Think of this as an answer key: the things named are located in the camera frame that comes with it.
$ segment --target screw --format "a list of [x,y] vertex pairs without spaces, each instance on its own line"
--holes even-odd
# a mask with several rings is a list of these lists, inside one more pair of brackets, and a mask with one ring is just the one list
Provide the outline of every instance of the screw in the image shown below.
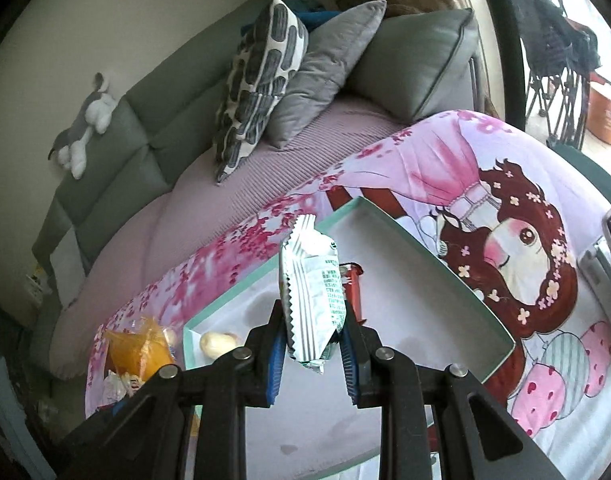
[[178,368],[175,365],[165,365],[159,369],[159,375],[162,379],[173,379],[178,374]]
[[381,361],[389,361],[394,357],[394,350],[387,348],[387,346],[381,346],[381,348],[377,348],[375,355]]
[[454,375],[454,377],[465,377],[468,373],[468,369],[465,365],[460,364],[451,364],[450,365],[450,373]]
[[252,357],[252,350],[247,346],[239,346],[239,348],[232,350],[232,356],[239,361],[245,361]]

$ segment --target cartoon girl face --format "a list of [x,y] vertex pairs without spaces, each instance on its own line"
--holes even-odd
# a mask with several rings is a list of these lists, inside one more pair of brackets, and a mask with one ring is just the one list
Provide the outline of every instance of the cartoon girl face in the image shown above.
[[503,276],[516,300],[528,305],[537,302],[550,259],[534,226],[515,218],[505,219],[485,241],[483,259]]

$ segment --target orange plastic bag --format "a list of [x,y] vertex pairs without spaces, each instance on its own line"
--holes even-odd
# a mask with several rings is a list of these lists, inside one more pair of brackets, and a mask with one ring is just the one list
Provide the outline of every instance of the orange plastic bag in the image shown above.
[[173,364],[162,328],[152,317],[142,320],[138,333],[106,332],[109,355],[119,375],[128,373],[145,382],[163,365]]

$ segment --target stuffed animal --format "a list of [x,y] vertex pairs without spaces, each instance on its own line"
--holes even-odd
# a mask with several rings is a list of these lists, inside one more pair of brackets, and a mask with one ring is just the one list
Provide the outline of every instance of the stuffed animal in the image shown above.
[[72,172],[77,180],[81,178],[87,165],[85,147],[94,130],[104,134],[116,108],[116,101],[108,93],[109,81],[102,73],[94,76],[94,91],[83,101],[72,126],[56,136],[52,149],[47,155],[50,160],[56,152],[59,164]]

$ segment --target patterned pillow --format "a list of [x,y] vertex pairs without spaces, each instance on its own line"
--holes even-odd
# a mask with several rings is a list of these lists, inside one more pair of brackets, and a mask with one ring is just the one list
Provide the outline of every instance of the patterned pillow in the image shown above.
[[272,0],[242,38],[216,117],[218,182],[256,147],[274,106],[301,65],[307,39],[303,23],[281,0]]

